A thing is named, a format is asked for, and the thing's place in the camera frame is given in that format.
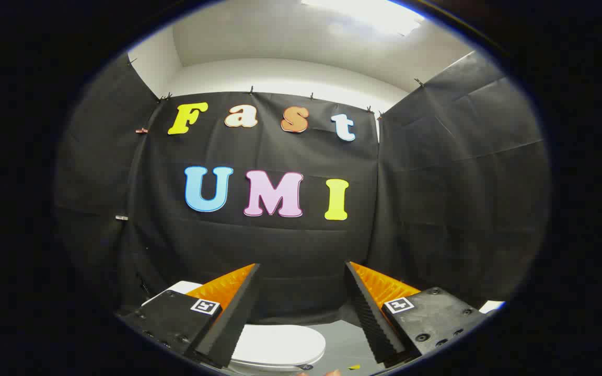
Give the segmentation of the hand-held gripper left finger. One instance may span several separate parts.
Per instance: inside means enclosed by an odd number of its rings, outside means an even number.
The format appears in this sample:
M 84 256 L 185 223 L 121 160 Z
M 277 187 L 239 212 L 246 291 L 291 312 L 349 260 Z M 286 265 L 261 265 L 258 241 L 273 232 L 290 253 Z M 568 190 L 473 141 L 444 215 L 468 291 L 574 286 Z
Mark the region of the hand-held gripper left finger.
M 249 264 L 187 293 L 166 290 L 121 320 L 183 358 L 225 367 L 260 294 L 259 269 Z

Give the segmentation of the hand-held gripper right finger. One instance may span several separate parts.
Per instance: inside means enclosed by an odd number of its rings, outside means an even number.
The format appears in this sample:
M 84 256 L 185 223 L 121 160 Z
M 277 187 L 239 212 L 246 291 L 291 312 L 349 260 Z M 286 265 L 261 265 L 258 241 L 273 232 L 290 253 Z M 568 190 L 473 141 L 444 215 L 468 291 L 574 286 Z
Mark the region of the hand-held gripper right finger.
M 442 288 L 419 290 L 351 261 L 344 281 L 375 361 L 385 366 L 448 347 L 488 317 Z

